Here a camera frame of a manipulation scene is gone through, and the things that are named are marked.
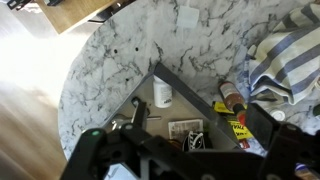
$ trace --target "gray marble veining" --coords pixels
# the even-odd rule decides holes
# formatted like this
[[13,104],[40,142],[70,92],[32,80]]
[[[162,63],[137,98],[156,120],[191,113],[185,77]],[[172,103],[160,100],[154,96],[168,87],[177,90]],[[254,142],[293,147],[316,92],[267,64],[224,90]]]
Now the gray marble veining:
[[[290,10],[307,1],[202,0],[197,27],[176,26],[185,0],[138,0],[105,22],[73,62],[59,106],[59,132],[70,157],[81,131],[98,127],[123,103],[149,68],[162,62],[211,104],[220,100],[218,79],[242,86],[247,48],[259,43]],[[314,133],[318,120],[309,106],[320,103],[314,92],[296,107],[283,107],[287,121]],[[255,145],[250,150],[262,154]]]

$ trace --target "white bottle cap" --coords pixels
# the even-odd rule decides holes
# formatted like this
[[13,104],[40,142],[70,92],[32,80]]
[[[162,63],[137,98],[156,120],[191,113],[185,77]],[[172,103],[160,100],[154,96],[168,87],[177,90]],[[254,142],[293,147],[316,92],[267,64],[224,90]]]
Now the white bottle cap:
[[270,112],[270,115],[277,121],[283,121],[286,118],[286,114],[283,111],[277,109],[272,110]]

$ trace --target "black object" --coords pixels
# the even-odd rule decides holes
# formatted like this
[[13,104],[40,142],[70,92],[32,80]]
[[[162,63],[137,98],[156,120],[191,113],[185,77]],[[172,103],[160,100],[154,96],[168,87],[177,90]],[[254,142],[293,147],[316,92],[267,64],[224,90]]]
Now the black object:
[[[7,3],[7,6],[12,10],[12,9],[16,9],[17,11],[19,11],[20,9],[22,9],[25,5],[27,5],[28,3],[30,3],[32,0],[10,0]],[[63,0],[44,0],[44,2],[46,3],[47,6],[56,6],[59,3],[61,3]]]
[[246,110],[242,104],[235,104],[232,109],[234,114],[238,114],[240,111]]
[[139,103],[133,123],[123,125],[121,130],[109,134],[104,129],[85,131],[61,179],[103,179],[110,165],[116,163],[122,163],[138,179],[299,179],[294,175],[297,162],[320,170],[320,131],[311,136],[292,124],[276,124],[257,105],[249,104],[247,113],[256,116],[248,120],[270,121],[277,127],[271,129],[265,158],[243,151],[184,153],[141,128],[141,122],[146,121],[145,107],[145,103]]
[[47,6],[56,6],[60,4],[63,0],[44,0]]
[[133,3],[135,0],[122,0],[116,1],[114,4],[101,11],[93,19],[88,20],[88,22],[103,24],[106,20],[111,18],[121,9],[125,8],[129,4]]
[[212,143],[208,132],[189,132],[183,141],[182,151],[197,149],[212,149]]
[[28,4],[29,2],[31,2],[31,0],[10,0],[7,3],[7,6],[12,10],[12,9],[16,9],[17,11],[19,11],[20,9],[22,9],[26,4]]
[[[141,103],[142,101],[141,101],[141,99],[140,98],[138,98],[138,97],[133,97],[132,99],[131,99],[131,104],[135,107],[135,108],[137,108],[137,106],[139,105],[139,103]],[[150,110],[149,110],[149,108],[147,108],[147,116],[149,116],[150,115]]]
[[312,111],[312,114],[317,117],[320,115],[320,104],[316,105],[314,108],[313,108],[313,111]]
[[248,104],[246,126],[266,150],[270,148],[275,132],[280,129],[280,124],[256,104]]

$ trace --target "black metal frame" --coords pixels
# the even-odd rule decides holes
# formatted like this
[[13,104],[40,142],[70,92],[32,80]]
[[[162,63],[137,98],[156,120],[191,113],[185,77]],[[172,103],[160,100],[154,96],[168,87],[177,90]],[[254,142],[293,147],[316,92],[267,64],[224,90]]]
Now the black metal frame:
[[[7,6],[10,8],[10,10],[12,9],[16,9],[17,11],[19,11],[20,9],[22,9],[25,5],[27,5],[28,3],[30,3],[32,0],[10,0],[7,3]],[[56,6],[59,3],[61,3],[63,0],[50,0],[49,3],[47,4],[47,6]]]
[[[297,162],[319,172],[320,133],[311,136],[292,124],[276,123],[257,105],[248,106],[254,121],[274,125],[265,143],[265,158],[243,151],[192,151],[184,153],[160,136],[142,129],[146,103],[139,103],[132,123],[106,134],[104,129],[85,131],[61,179],[103,179],[110,165],[122,163],[137,179],[299,179],[294,175]],[[256,131],[256,138],[266,139]]]

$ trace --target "wooden floor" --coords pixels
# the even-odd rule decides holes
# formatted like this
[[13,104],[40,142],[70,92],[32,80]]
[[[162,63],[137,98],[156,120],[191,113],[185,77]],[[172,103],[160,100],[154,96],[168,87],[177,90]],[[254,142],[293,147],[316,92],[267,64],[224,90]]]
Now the wooden floor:
[[69,66],[99,25],[58,36],[45,16],[0,3],[0,180],[59,179],[57,106]]

